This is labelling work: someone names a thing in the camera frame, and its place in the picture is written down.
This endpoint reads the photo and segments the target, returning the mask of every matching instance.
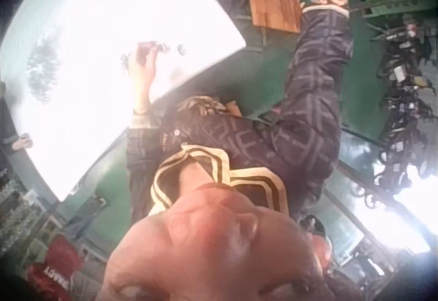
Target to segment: red bag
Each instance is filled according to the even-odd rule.
[[[28,268],[27,279],[47,300],[71,301],[71,277],[82,263],[75,248],[60,235],[49,246],[44,263]]]

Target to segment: ear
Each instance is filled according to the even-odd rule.
[[[333,253],[330,243],[323,236],[319,235],[308,233],[307,238],[309,238],[313,251],[319,259],[322,269],[325,271],[330,264]]]

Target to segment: striped collar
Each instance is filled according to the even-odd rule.
[[[232,170],[229,156],[219,148],[183,145],[182,150],[167,158],[155,173],[151,187],[154,207],[149,215],[169,209],[178,199],[179,191],[171,187],[169,177],[179,174],[182,165],[191,157],[216,183],[233,186],[258,205],[289,215],[286,188],[282,180],[267,168]]]

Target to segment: patterned jacket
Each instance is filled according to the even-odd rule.
[[[165,211],[178,176],[197,161],[256,205],[298,220],[317,202],[334,170],[340,137],[339,94],[352,56],[348,11],[332,1],[302,10],[302,34],[273,125],[232,116],[216,99],[193,96],[161,122],[136,116],[128,136],[132,223]]]

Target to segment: wooden seat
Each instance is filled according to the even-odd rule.
[[[291,33],[301,31],[300,0],[249,0],[253,25]]]

